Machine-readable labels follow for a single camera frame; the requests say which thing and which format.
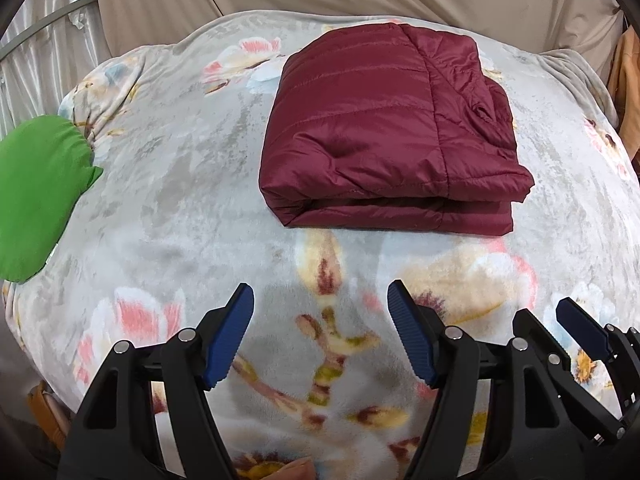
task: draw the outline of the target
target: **bed sheet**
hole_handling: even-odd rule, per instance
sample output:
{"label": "bed sheet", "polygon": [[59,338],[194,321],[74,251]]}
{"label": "bed sheet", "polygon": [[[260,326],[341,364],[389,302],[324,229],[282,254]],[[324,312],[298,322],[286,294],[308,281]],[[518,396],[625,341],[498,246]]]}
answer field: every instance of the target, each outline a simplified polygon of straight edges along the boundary
{"label": "bed sheet", "polygon": [[[600,323],[640,323],[640,189],[609,95],[578,54],[470,34],[508,94],[518,158],[536,179],[507,236],[286,229],[264,204],[260,151],[287,56],[372,20],[466,34],[402,18],[244,12],[110,60],[65,98],[60,113],[105,172],[44,270],[3,295],[14,335],[70,407],[116,341],[164,342],[247,282],[254,318],[207,395],[241,478],[306,455],[319,478],[400,478],[435,396],[386,310],[386,287],[401,278],[417,303],[481,340],[504,343],[515,311],[531,309],[577,380],[616,411],[604,366],[554,318],[571,296]],[[180,472],[164,392],[153,391],[166,460]],[[482,383],[465,470],[486,397]]]}

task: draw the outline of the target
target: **green pillow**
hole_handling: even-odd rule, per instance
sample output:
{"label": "green pillow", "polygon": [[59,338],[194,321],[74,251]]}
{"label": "green pillow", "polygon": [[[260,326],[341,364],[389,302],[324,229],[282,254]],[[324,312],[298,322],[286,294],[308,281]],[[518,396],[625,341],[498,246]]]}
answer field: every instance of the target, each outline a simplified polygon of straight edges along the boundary
{"label": "green pillow", "polygon": [[102,174],[76,126],[59,116],[26,121],[0,142],[0,280],[36,274],[80,195]]}

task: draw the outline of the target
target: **folded jacket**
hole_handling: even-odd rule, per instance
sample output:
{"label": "folded jacket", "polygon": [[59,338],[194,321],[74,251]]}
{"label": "folded jacket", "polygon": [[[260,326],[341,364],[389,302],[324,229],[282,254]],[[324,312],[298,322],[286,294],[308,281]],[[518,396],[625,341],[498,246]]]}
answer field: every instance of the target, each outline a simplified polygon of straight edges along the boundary
{"label": "folded jacket", "polygon": [[382,23],[287,61],[259,186],[286,226],[501,235],[533,178],[468,36]]}

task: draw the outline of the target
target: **pink flower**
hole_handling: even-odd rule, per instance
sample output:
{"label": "pink flower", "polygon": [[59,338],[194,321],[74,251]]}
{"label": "pink flower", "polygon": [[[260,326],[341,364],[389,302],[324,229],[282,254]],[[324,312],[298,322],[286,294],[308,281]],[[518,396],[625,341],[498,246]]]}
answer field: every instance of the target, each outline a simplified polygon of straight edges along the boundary
{"label": "pink flower", "polygon": [[621,148],[613,135],[592,119],[584,119],[584,129],[591,139],[591,145],[605,158],[609,167],[622,179],[628,180],[630,172],[626,168],[626,151]]}
{"label": "pink flower", "polygon": [[415,383],[415,392],[418,397],[424,400],[433,400],[438,396],[437,390],[432,390],[428,384],[425,384],[422,381],[417,381],[417,383]]}
{"label": "pink flower", "polygon": [[[121,339],[134,346],[166,342],[184,325],[185,298],[178,290],[174,300],[161,304],[137,288],[117,288],[113,300],[105,298],[93,311],[89,328],[80,338],[74,357],[74,375],[85,393],[104,358]],[[152,384],[154,411],[166,410],[161,383]]]}
{"label": "pink flower", "polygon": [[393,246],[383,248],[376,277],[383,304],[387,284],[397,278],[415,303],[435,309],[445,324],[472,322],[497,308],[515,311],[536,304],[535,270],[502,238],[433,235],[390,240]]}
{"label": "pink flower", "polygon": [[206,93],[224,88],[262,63],[278,57],[280,47],[280,38],[245,38],[238,44],[226,47],[202,71],[202,82],[207,86]]}
{"label": "pink flower", "polygon": [[384,312],[385,306],[373,292],[362,293],[362,304],[371,312]]}

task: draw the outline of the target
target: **flower print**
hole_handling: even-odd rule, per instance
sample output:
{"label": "flower print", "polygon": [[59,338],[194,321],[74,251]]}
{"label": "flower print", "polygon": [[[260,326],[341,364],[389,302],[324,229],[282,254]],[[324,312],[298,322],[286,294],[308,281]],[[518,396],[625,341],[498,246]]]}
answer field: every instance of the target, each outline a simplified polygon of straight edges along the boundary
{"label": "flower print", "polygon": [[70,94],[67,94],[58,107],[58,115],[64,117],[68,121],[72,121],[74,118],[74,104],[73,99],[69,99]]}
{"label": "flower print", "polygon": [[264,62],[255,70],[252,70],[249,81],[246,84],[249,92],[252,94],[276,95],[280,85],[282,69],[287,59],[289,59],[289,56],[279,56]]}
{"label": "flower print", "polygon": [[[229,83],[247,74],[262,63],[280,56],[280,38],[265,40],[264,38],[245,38],[238,44],[226,47],[219,56],[204,67],[202,71],[202,82],[206,85],[205,93],[210,94]],[[258,77],[271,79],[270,72],[265,71]],[[253,88],[257,86],[259,79],[252,83]]]}
{"label": "flower print", "polygon": [[538,290],[532,267],[511,254],[501,238],[460,242],[433,261],[404,266],[397,277],[417,304],[433,308],[445,324],[464,323],[505,306],[513,311],[533,308]]}
{"label": "flower print", "polygon": [[302,400],[289,396],[266,384],[255,371],[254,366],[241,354],[237,354],[232,363],[233,369],[258,394],[269,400],[281,412],[286,413],[308,430],[320,430],[326,420],[325,415],[316,413]]}
{"label": "flower print", "polygon": [[364,290],[361,294],[362,304],[366,307],[370,312],[384,312],[385,306],[378,299],[375,292],[371,292],[370,290]]}
{"label": "flower print", "polygon": [[422,380],[415,383],[415,393],[423,400],[434,400],[438,396],[438,391],[425,384]]}
{"label": "flower print", "polygon": [[347,420],[355,422],[368,430],[385,430],[403,426],[409,420],[409,415],[400,408],[369,406],[358,413],[348,415]]}
{"label": "flower print", "polygon": [[109,156],[109,150],[113,143],[114,135],[105,135],[98,142],[94,143],[94,164],[101,166]]}
{"label": "flower print", "polygon": [[109,130],[107,133],[105,133],[105,135],[108,137],[119,137],[123,133],[124,130],[122,128],[114,128],[113,130]]}
{"label": "flower print", "polygon": [[481,444],[484,440],[484,432],[486,431],[488,413],[478,412],[474,413],[471,418],[471,427],[469,428],[469,436],[466,439],[468,446],[475,446]]}
{"label": "flower print", "polygon": [[[617,324],[616,307],[604,297],[603,291],[594,283],[580,282],[568,295],[593,319],[603,326],[607,323]],[[609,373],[601,361],[592,361],[578,343],[560,326],[556,320],[556,306],[567,294],[554,293],[551,304],[545,308],[542,322],[551,335],[566,350],[571,358],[571,372],[574,379],[593,397],[602,400],[605,390],[612,387]]]}
{"label": "flower print", "polygon": [[9,285],[11,285],[10,282],[2,282],[2,294],[0,294],[0,300],[2,300],[2,306],[5,308],[9,304]]}
{"label": "flower print", "polygon": [[246,453],[233,460],[234,469],[238,477],[248,480],[262,480],[277,473],[285,466],[299,462],[280,456],[276,451],[263,455],[262,453]]}
{"label": "flower print", "polygon": [[133,85],[131,87],[131,90],[129,90],[129,93],[127,94],[127,102],[132,102],[133,98],[136,96],[136,94],[138,93],[138,90],[140,90],[140,84],[136,83],[135,85]]}
{"label": "flower print", "polygon": [[389,451],[398,461],[398,474],[396,475],[396,479],[401,480],[404,478],[406,470],[409,467],[411,459],[414,457],[419,444],[420,437],[414,436],[399,442],[394,442],[387,446]]}
{"label": "flower print", "polygon": [[104,70],[104,76],[107,79],[109,86],[118,86],[118,84],[125,78],[131,69],[125,63],[114,63],[111,66],[108,66]]}
{"label": "flower print", "polygon": [[309,229],[298,256],[298,273],[321,306],[332,306],[342,286],[341,249],[330,230]]}
{"label": "flower print", "polygon": [[316,470],[311,478],[350,478],[357,464],[355,450],[346,438],[336,442],[324,433],[284,431],[252,419],[245,419],[242,424],[235,417],[216,415],[215,419],[240,479],[267,479],[284,466],[291,467],[308,458],[313,461],[308,465]]}
{"label": "flower print", "polygon": [[622,180],[629,180],[630,172],[626,168],[628,156],[624,148],[618,145],[613,134],[606,131],[593,119],[584,119],[584,129],[591,139],[591,145],[605,158],[609,166]]}
{"label": "flower print", "polygon": [[[185,298],[182,290],[174,300],[161,304],[136,288],[117,288],[113,300],[105,298],[93,311],[74,358],[74,376],[85,392],[113,345],[121,339],[136,347],[166,342],[184,325]],[[166,411],[162,383],[152,383],[154,412]]]}
{"label": "flower print", "polygon": [[332,383],[344,373],[347,357],[375,348],[380,338],[373,332],[343,337],[338,331],[332,307],[322,310],[322,323],[310,314],[303,314],[296,318],[296,325],[300,332],[318,344],[324,354],[324,362],[316,369],[314,382],[306,400],[316,406],[327,406]]}
{"label": "flower print", "polygon": [[496,69],[494,60],[487,56],[480,47],[478,47],[478,57],[480,59],[480,66],[482,67],[482,73],[494,81],[502,81],[502,72]]}

